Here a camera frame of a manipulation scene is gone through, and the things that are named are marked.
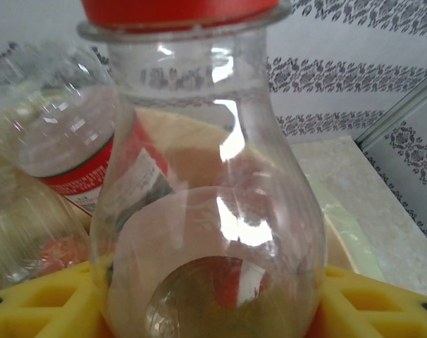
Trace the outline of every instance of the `bottle label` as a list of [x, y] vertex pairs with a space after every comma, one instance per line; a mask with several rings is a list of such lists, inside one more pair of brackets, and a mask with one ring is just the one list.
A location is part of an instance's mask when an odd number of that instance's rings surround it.
[[[60, 175], [40, 177], [39, 180], [92, 215], [106, 176], [112, 145], [113, 138], [110, 138], [95, 155], [76, 168]], [[131, 200], [145, 195], [145, 191], [149, 189], [150, 184], [155, 183], [159, 174], [165, 175], [168, 172], [168, 163], [152, 145], [149, 135], [138, 119], [135, 120], [133, 131], [123, 146], [127, 148], [129, 156], [124, 156], [119, 166], [127, 170], [123, 173], [124, 176], [113, 184], [113, 195], [121, 200]]]

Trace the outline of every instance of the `marble surface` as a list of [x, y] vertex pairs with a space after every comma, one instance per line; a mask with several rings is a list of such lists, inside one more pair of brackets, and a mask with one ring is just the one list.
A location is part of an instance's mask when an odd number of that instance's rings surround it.
[[387, 283], [427, 296], [427, 239], [350, 137], [292, 145], [315, 177], [357, 219]]

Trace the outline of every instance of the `bottle neck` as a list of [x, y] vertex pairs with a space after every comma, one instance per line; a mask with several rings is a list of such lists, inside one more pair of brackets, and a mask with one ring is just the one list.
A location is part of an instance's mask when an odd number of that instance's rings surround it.
[[214, 38], [111, 44], [120, 92], [138, 99], [187, 100], [265, 89], [266, 30]]

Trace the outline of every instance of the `patterned wallpaper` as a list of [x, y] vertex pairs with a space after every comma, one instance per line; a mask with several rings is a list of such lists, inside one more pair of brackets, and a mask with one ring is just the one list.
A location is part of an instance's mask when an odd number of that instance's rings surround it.
[[427, 101], [364, 154], [427, 238]]
[[[290, 142], [357, 137], [427, 76], [427, 0], [292, 3], [295, 13], [269, 29], [267, 64]], [[83, 42], [83, 19], [79, 0], [0, 1], [0, 57], [40, 39]], [[108, 65], [105, 46], [92, 48]]]

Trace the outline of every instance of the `red lid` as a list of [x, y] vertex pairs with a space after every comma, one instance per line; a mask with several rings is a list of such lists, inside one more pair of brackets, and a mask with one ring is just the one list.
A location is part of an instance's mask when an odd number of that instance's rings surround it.
[[100, 26], [214, 23], [268, 10], [278, 0], [82, 0], [88, 20]]

